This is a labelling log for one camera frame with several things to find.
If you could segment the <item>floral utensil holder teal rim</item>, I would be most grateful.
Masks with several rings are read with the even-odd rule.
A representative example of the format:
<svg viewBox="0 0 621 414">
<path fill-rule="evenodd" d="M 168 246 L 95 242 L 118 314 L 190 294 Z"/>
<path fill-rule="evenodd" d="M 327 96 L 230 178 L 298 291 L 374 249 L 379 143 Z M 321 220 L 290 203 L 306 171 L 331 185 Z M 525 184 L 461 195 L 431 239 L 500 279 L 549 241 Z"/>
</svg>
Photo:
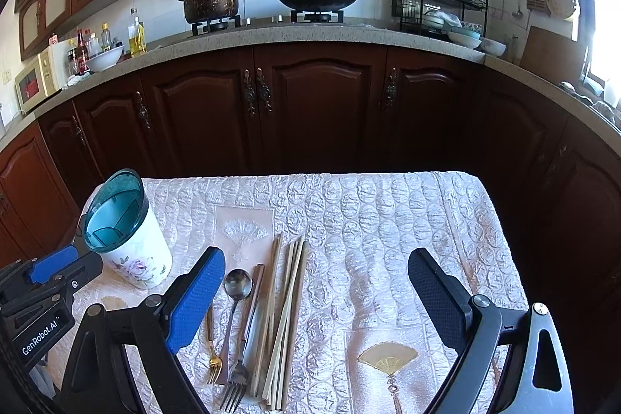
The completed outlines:
<svg viewBox="0 0 621 414">
<path fill-rule="evenodd" d="M 170 247 L 133 169 L 115 172 L 95 191 L 80 229 L 85 246 L 137 288 L 154 288 L 170 273 Z"/>
</svg>

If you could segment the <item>silver spoon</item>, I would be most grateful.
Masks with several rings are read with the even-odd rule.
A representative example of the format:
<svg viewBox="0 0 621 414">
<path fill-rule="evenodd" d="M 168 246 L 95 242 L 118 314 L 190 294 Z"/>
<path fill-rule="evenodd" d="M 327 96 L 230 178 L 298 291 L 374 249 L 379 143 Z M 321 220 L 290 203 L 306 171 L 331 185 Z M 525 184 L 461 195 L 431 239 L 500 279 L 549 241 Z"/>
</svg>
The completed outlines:
<svg viewBox="0 0 621 414">
<path fill-rule="evenodd" d="M 232 309 L 231 313 L 228 315 L 222 349 L 219 355 L 222 365 L 221 372 L 217 379 L 217 383 L 219 383 L 219 385 L 223 385 L 223 383 L 225 383 L 228 373 L 228 352 L 229 342 L 231 341 L 232 321 L 234 320 L 236 309 L 240 301 L 245 300 L 250 296 L 250 292 L 252 292 L 253 289 L 253 280 L 247 271 L 241 268 L 232 269 L 225 276 L 223 287 L 226 295 L 232 300 Z"/>
</svg>

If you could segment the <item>light bamboo chopstick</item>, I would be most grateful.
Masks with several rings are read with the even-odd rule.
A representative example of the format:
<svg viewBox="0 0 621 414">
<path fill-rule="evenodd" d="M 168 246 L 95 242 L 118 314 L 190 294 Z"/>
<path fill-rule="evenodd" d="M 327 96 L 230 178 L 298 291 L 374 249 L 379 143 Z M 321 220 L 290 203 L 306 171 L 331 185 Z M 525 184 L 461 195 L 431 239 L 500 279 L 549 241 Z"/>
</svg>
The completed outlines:
<svg viewBox="0 0 621 414">
<path fill-rule="evenodd" d="M 288 253 L 290 256 L 286 264 L 286 284 L 283 291 L 283 304 L 262 393 L 262 399 L 270 410 L 278 410 L 280 398 L 278 391 L 280 388 L 281 369 L 284 361 L 283 355 L 285 354 L 284 348 L 288 338 L 288 322 L 290 321 L 291 305 L 293 304 L 298 264 L 302 254 L 301 239 L 296 239 L 294 243 L 290 245 Z"/>
<path fill-rule="evenodd" d="M 301 282 L 303 252 L 304 239 L 299 236 L 288 246 L 282 286 L 282 306 L 276 337 L 272 346 L 269 371 L 267 371 L 263 389 L 263 399 L 266 405 L 274 411 L 283 410 L 284 381 L 288 355 L 290 355 L 288 348 L 290 347 L 291 333 L 293 333 L 295 298 Z"/>
<path fill-rule="evenodd" d="M 266 343 L 269 340 L 269 320 L 272 317 L 272 306 L 274 305 L 274 290 L 276 281 L 276 272 L 278 270 L 278 261 L 280 255 L 280 247 L 282 243 L 282 234 L 278 233 L 272 242 L 271 261 L 267 265 L 265 279 L 263 279 L 263 287 L 260 292 L 260 326 L 258 327 L 258 335 L 256 340 L 255 363 L 252 382 L 250 383 L 250 396 L 259 397 L 260 374 L 262 369 L 263 355 Z"/>
<path fill-rule="evenodd" d="M 287 348 L 285 355 L 284 377 L 281 383 L 282 393 L 280 394 L 281 411 L 286 409 L 288 388 L 290 387 L 290 370 L 293 364 L 294 350 L 296 346 L 299 312 L 302 300 L 303 279 L 305 275 L 306 261 L 309 256 L 309 245 L 305 239 L 301 242 L 301 258 L 297 268 L 297 277 L 294 289 L 293 307 L 290 311 L 290 331 L 288 331 Z"/>
</svg>

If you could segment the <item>gold fork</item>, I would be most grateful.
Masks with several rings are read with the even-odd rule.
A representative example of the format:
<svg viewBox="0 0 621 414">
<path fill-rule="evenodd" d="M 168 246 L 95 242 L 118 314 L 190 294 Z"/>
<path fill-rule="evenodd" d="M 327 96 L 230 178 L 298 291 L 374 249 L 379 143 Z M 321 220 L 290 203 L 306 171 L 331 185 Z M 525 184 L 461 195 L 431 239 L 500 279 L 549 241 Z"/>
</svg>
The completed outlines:
<svg viewBox="0 0 621 414">
<path fill-rule="evenodd" d="M 214 306 L 210 305 L 206 314 L 206 337 L 207 337 L 207 351 L 210 355 L 210 369 L 208 369 L 207 382 L 211 385 L 217 383 L 220 374 L 222 372 L 222 359 L 216 353 L 214 344 Z"/>
</svg>

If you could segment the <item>silver fork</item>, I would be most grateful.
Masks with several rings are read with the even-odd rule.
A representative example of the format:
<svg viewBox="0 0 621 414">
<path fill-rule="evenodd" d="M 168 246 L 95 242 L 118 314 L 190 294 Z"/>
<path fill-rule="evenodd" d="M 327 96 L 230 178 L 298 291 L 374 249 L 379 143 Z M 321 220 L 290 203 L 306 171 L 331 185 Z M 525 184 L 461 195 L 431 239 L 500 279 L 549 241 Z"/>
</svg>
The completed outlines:
<svg viewBox="0 0 621 414">
<path fill-rule="evenodd" d="M 232 311 L 229 315 L 227 329 L 225 333 L 225 343 L 222 351 L 228 351 L 229 337 L 231 337 L 232 319 L 236 313 L 240 301 L 248 300 L 243 326 L 239 331 L 238 340 L 238 359 L 228 375 L 228 381 L 224 390 L 220 410 L 225 413 L 234 413 L 245 396 L 250 385 L 250 372 L 244 363 L 244 355 L 250 329 L 252 329 L 253 319 L 256 312 L 258 296 L 263 281 L 265 264 L 257 264 L 253 275 L 249 275 L 245 270 L 238 268 L 228 272 L 224 279 L 224 291 L 232 299 Z"/>
</svg>

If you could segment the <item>cream microwave oven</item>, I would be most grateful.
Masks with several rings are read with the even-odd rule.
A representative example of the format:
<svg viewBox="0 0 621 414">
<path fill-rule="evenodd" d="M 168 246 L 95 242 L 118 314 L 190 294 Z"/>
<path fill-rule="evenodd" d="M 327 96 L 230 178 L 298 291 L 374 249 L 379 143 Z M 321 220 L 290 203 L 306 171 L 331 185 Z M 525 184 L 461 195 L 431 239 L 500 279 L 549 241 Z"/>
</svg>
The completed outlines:
<svg viewBox="0 0 621 414">
<path fill-rule="evenodd" d="M 22 114 L 27 114 L 61 89 L 54 53 L 48 47 L 36 55 L 15 78 L 15 90 Z"/>
</svg>

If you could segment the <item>dark wooden base cabinets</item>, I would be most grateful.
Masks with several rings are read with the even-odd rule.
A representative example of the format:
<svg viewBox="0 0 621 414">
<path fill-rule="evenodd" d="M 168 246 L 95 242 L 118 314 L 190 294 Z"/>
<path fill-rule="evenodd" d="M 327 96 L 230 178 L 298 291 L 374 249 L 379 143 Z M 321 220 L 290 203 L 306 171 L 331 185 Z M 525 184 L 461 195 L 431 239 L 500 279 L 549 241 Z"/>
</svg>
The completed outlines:
<svg viewBox="0 0 621 414">
<path fill-rule="evenodd" d="M 200 52 L 60 101 L 1 151 L 1 258 L 68 241 L 113 172 L 151 178 L 462 170 L 520 264 L 614 275 L 620 147 L 520 70 L 411 48 L 301 42 Z"/>
</svg>

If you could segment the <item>white quilted table cloth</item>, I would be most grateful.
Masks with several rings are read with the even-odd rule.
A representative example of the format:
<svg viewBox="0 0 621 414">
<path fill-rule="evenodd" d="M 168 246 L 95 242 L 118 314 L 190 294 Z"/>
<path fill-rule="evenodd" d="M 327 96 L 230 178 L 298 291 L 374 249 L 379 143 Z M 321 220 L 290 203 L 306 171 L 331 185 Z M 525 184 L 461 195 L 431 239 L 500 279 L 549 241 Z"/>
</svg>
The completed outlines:
<svg viewBox="0 0 621 414">
<path fill-rule="evenodd" d="M 149 178 L 173 275 L 208 246 L 228 268 L 271 260 L 272 240 L 309 245 L 290 371 L 290 413 L 421 413 L 455 352 L 408 279 L 425 248 L 470 293 L 528 301 L 491 199 L 463 172 Z"/>
</svg>

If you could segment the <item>red sauce bottle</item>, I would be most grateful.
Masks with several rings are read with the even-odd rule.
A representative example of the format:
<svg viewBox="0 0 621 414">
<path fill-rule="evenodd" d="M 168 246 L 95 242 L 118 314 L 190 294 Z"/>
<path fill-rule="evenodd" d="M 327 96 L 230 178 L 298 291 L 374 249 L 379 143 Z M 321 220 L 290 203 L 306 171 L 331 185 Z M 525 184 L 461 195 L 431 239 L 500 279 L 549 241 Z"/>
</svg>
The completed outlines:
<svg viewBox="0 0 621 414">
<path fill-rule="evenodd" d="M 76 61 L 78 74 L 86 74 L 88 72 L 88 48 L 86 44 L 85 37 L 83 35 L 83 30 L 77 30 L 77 47 L 76 47 Z"/>
</svg>

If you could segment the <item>white bowl on counter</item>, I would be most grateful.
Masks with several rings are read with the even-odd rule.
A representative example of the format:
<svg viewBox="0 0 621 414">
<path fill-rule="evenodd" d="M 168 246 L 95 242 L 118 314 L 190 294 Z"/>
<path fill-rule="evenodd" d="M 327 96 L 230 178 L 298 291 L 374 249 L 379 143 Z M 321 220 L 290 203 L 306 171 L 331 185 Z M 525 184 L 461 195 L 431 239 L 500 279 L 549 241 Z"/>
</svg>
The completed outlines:
<svg viewBox="0 0 621 414">
<path fill-rule="evenodd" d="M 92 73 L 101 73 L 101 71 L 115 66 L 122 55 L 123 46 L 116 46 L 106 52 L 101 52 L 99 55 L 94 55 L 87 60 L 86 65 Z"/>
</svg>

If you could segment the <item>yellow oil bottle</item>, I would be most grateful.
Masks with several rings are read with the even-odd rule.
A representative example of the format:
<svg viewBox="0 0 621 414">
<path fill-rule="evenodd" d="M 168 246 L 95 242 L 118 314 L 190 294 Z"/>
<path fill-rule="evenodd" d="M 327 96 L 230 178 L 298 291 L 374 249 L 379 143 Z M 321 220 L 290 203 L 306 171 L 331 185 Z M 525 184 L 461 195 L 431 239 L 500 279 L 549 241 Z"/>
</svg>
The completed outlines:
<svg viewBox="0 0 621 414">
<path fill-rule="evenodd" d="M 130 10 L 130 25 L 127 27 L 130 56 L 142 55 L 146 52 L 145 31 L 143 23 L 138 16 L 138 9 Z"/>
</svg>

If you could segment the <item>wooden cutting board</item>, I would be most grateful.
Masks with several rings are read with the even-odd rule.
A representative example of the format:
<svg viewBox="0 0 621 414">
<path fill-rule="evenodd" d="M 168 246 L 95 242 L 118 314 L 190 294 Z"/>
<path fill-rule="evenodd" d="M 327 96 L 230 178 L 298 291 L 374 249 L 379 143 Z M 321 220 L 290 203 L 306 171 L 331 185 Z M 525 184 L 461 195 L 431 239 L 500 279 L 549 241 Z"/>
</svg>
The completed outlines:
<svg viewBox="0 0 621 414">
<path fill-rule="evenodd" d="M 532 26 L 519 66 L 553 84 L 566 81 L 577 85 L 586 53 L 586 45 L 553 31 Z"/>
</svg>

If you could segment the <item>white bowl near rack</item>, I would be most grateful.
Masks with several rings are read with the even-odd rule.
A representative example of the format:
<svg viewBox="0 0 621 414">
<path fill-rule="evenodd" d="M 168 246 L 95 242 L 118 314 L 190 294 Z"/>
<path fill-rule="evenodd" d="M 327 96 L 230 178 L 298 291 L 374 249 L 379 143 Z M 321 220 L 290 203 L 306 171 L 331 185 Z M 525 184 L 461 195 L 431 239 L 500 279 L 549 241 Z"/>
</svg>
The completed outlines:
<svg viewBox="0 0 621 414">
<path fill-rule="evenodd" d="M 495 40 L 482 38 L 478 49 L 481 52 L 484 52 L 484 54 L 500 58 L 504 55 L 504 52 L 506 51 L 506 45 Z"/>
</svg>

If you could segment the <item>dark cooking pot with lid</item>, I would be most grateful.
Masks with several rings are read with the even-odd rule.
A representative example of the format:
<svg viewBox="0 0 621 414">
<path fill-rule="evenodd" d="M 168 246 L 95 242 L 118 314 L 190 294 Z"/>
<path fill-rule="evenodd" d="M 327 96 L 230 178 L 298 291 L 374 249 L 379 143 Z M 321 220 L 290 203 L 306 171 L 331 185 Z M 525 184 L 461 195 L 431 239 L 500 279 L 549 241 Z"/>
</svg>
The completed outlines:
<svg viewBox="0 0 621 414">
<path fill-rule="evenodd" d="M 179 0 L 189 24 L 232 18 L 238 15 L 239 0 Z"/>
</svg>

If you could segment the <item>black dish rack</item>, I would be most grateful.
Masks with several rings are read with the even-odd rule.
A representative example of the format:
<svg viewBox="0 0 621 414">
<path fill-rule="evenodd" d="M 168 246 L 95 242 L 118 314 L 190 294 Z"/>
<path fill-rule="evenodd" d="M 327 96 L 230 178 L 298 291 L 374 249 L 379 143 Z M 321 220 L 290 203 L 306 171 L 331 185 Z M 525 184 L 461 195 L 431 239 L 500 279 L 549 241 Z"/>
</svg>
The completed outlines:
<svg viewBox="0 0 621 414">
<path fill-rule="evenodd" d="M 485 36 L 488 8 L 488 0 L 392 0 L 400 30 L 441 37 L 458 26 Z"/>
</svg>

